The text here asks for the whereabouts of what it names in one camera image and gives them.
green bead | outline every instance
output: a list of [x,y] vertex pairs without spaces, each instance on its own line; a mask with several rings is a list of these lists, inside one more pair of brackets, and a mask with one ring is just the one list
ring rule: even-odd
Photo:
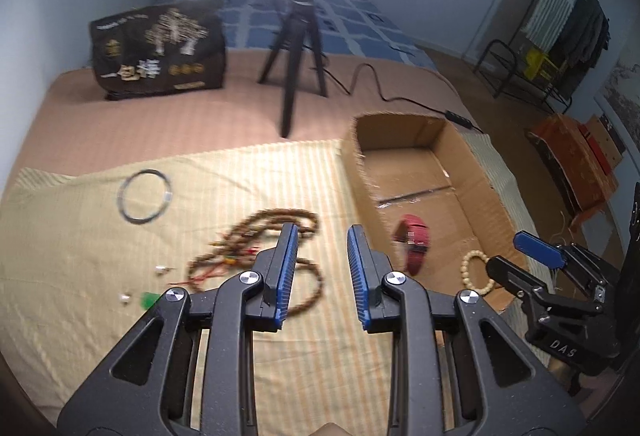
[[142,298],[140,298],[140,305],[143,307],[143,309],[148,310],[156,303],[158,299],[160,299],[159,293],[151,293],[149,291],[145,291],[142,294]]

screw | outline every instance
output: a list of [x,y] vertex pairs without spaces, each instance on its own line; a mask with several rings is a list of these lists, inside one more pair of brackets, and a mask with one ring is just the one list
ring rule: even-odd
[[242,272],[240,274],[240,281],[245,283],[246,285],[252,285],[253,283],[257,283],[260,280],[260,274],[257,272]]
[[460,299],[467,304],[475,304],[480,301],[480,296],[475,290],[463,290],[460,292]]
[[166,297],[167,301],[170,302],[181,301],[184,298],[185,294],[186,292],[182,288],[172,288],[164,292],[164,296]]
[[402,285],[406,281],[406,276],[402,272],[389,272],[385,275],[385,279],[390,285]]

hanging clothes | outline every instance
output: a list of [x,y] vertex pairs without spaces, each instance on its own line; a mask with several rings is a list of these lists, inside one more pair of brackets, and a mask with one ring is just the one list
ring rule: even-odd
[[575,0],[537,0],[536,5],[522,31],[542,52],[558,40],[566,20],[574,8]]
[[596,66],[603,50],[609,48],[609,20],[606,19],[598,0],[576,0],[558,41],[549,52],[549,59],[567,68],[556,82],[556,88],[565,99],[574,91]]
[[598,0],[576,0],[574,10],[556,42],[569,66],[591,58],[604,21],[606,20]]

metal ring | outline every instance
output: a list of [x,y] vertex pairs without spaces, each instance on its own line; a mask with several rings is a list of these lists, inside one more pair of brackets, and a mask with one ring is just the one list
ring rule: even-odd
[[[157,176],[159,179],[161,179],[164,182],[164,196],[162,197],[162,204],[160,208],[155,213],[151,214],[151,216],[147,216],[146,218],[133,218],[127,214],[124,208],[124,194],[127,188],[129,187],[129,185],[131,184],[131,182],[134,181],[141,174],[153,174]],[[138,171],[136,174],[129,176],[122,183],[122,185],[120,186],[120,189],[118,189],[118,198],[117,198],[118,211],[120,212],[120,215],[124,219],[126,219],[129,223],[133,223],[134,225],[144,225],[145,223],[149,223],[155,220],[156,218],[160,217],[162,213],[164,213],[166,208],[169,206],[169,203],[171,203],[171,199],[173,195],[174,195],[174,192],[171,188],[171,182],[169,181],[169,179],[164,173],[157,171],[156,169],[143,169],[142,171]]]

wooden bead bracelet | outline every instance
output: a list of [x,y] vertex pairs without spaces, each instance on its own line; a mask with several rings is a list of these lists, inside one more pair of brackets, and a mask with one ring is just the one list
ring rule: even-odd
[[476,288],[474,286],[474,284],[471,282],[471,279],[469,279],[469,261],[474,257],[482,259],[485,264],[487,264],[487,261],[489,261],[489,258],[486,257],[484,252],[481,251],[470,251],[468,254],[466,254],[466,256],[462,258],[462,266],[460,267],[460,273],[462,274],[462,283],[464,283],[465,288],[469,290],[474,290],[480,295],[487,295],[492,291],[492,289],[494,289],[495,281],[493,279],[489,279],[489,283],[487,283],[484,288]]

